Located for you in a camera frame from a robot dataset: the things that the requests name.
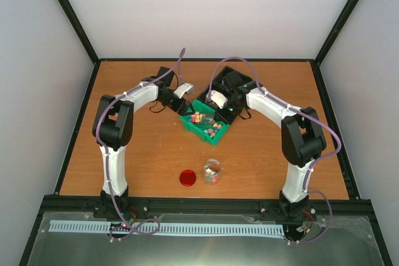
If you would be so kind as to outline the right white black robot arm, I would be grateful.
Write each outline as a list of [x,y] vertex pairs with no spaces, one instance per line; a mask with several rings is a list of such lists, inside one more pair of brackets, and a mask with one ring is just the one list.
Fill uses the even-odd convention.
[[279,194],[279,207],[283,217],[294,217],[309,198],[310,164],[321,157],[327,146],[317,112],[312,107],[301,109],[289,105],[251,77],[230,67],[225,67],[213,80],[211,101],[216,104],[217,119],[229,125],[243,110],[252,109],[281,129],[282,153],[288,169]]

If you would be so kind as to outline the clear plastic jar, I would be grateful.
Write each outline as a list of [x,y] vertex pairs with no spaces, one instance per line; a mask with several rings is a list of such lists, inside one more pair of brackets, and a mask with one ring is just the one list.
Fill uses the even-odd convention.
[[214,158],[208,159],[203,167],[203,180],[207,184],[217,184],[221,178],[223,168]]

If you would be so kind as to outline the red jar lid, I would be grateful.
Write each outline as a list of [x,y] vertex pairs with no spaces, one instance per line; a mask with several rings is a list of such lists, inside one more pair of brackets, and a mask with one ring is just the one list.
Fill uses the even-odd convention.
[[181,172],[180,183],[185,187],[190,187],[196,182],[196,173],[193,170],[186,169]]

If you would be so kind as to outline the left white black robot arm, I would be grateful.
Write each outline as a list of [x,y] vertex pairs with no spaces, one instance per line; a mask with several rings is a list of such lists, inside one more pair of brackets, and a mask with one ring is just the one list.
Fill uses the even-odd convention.
[[193,110],[184,98],[194,91],[192,83],[181,83],[171,88],[177,74],[172,69],[160,67],[156,76],[144,78],[136,87],[116,96],[103,95],[97,108],[92,133],[103,158],[104,182],[100,196],[110,198],[107,209],[115,217],[128,214],[130,203],[125,178],[125,152],[133,135],[134,113],[150,102],[158,102],[183,116]]

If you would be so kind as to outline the metal sheet panel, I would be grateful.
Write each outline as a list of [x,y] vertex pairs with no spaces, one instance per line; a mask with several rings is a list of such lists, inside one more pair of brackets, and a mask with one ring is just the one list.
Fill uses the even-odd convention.
[[[268,237],[171,237],[49,232],[51,220],[107,221],[47,212],[23,265],[383,265],[366,217],[320,216]],[[241,215],[163,214],[163,223],[275,224]]]

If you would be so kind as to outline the black aluminium frame rail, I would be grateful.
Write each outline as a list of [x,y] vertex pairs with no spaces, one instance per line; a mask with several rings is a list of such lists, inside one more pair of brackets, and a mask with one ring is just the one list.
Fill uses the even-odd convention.
[[[255,220],[276,223],[299,222],[305,219],[303,208],[284,216],[277,199],[191,199],[130,197],[121,212],[134,211],[138,219],[160,217],[162,214],[242,215]],[[45,212],[91,212],[95,218],[118,219],[111,202],[92,196],[44,196],[38,216]]]

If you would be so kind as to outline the silver metal scoop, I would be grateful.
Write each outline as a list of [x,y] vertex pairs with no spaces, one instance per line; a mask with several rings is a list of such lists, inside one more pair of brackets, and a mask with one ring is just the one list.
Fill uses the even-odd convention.
[[214,113],[195,112],[193,115],[193,123],[202,124],[202,125],[213,124]]

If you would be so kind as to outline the black bin with popsicle candies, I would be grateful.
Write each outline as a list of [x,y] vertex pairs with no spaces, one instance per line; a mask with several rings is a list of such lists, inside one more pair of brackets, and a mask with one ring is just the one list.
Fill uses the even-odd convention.
[[213,100],[212,98],[208,98],[208,92],[209,88],[200,93],[196,99],[214,110],[214,119],[216,121],[231,125],[241,113],[241,110],[233,107],[233,94],[228,92],[225,88],[213,88],[211,92],[211,96],[214,98]]

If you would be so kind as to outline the green plastic candy bin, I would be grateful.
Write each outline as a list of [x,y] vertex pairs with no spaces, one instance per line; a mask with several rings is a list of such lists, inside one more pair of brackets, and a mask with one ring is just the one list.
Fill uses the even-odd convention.
[[[214,113],[214,110],[207,107],[204,103],[199,100],[193,102],[194,109],[196,112],[201,113]],[[180,120],[183,124],[183,128],[196,136],[198,136],[202,141],[207,142],[213,146],[216,146],[220,139],[229,129],[230,125],[225,124],[221,121],[216,121],[214,119],[213,124],[196,124],[193,123],[193,115],[181,116]]]

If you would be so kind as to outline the black bin with lollipops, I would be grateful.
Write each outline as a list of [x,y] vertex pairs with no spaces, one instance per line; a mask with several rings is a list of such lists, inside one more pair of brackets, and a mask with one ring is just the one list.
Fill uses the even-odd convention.
[[212,81],[212,90],[233,93],[237,88],[253,79],[227,65],[220,71]]

